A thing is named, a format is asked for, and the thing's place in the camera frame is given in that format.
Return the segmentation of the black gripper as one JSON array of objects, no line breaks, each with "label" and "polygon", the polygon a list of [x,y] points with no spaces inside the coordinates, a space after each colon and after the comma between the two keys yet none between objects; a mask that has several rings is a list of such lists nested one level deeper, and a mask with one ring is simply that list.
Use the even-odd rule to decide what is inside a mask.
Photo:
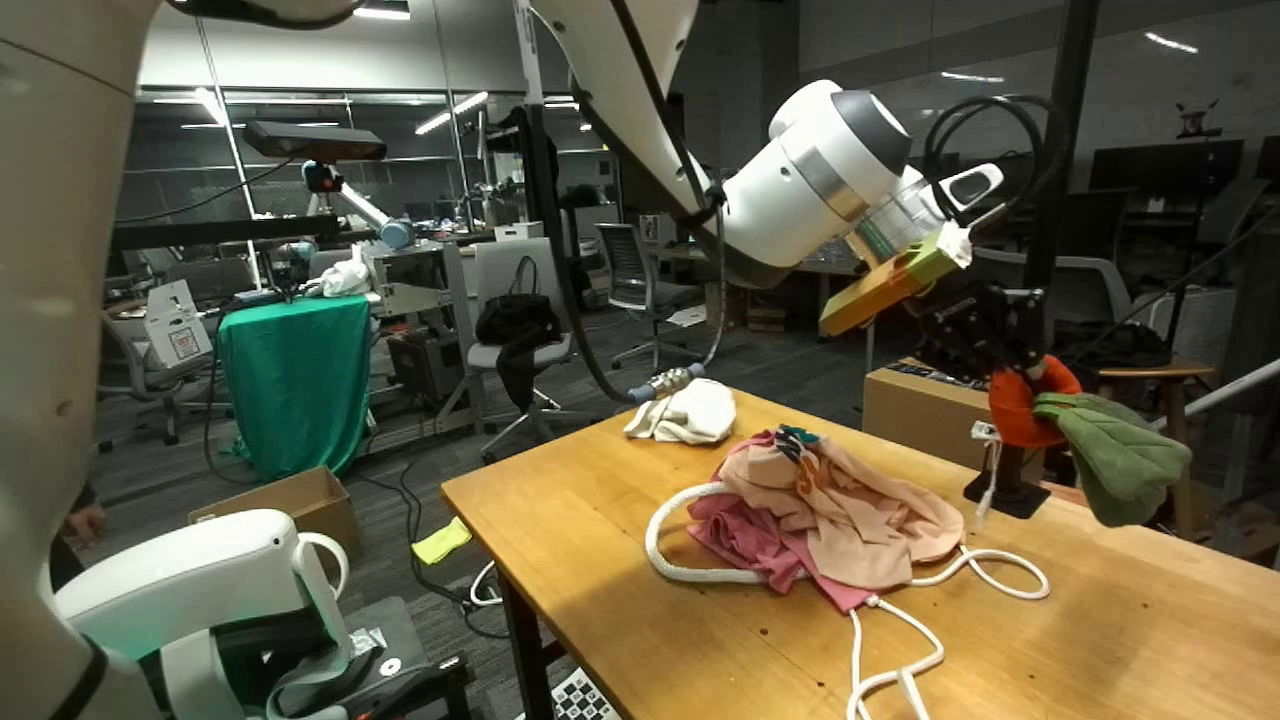
[{"label": "black gripper", "polygon": [[920,300],[920,360],[954,379],[1027,374],[1045,358],[1045,335],[1041,286],[958,281]]}]

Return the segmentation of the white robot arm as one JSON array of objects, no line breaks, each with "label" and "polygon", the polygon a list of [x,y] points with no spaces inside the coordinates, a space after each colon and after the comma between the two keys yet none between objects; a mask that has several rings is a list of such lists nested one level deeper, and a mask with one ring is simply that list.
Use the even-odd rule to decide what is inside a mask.
[{"label": "white robot arm", "polygon": [[764,144],[713,176],[664,118],[699,0],[522,0],[569,59],[576,104],[631,160],[722,272],[768,287],[826,242],[866,272],[838,287],[815,329],[845,335],[920,300],[970,264],[970,226],[1006,194],[994,160],[929,176],[900,118],[864,89],[801,83]]}]

